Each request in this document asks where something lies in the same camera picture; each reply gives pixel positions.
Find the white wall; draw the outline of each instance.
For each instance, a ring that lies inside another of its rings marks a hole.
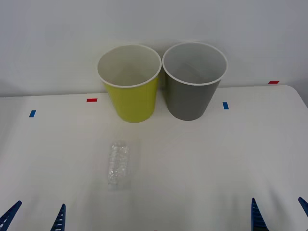
[[[114,46],[160,54],[179,41],[223,50],[221,86],[295,86],[308,102],[307,0],[2,0],[0,95],[103,91],[96,62]]]

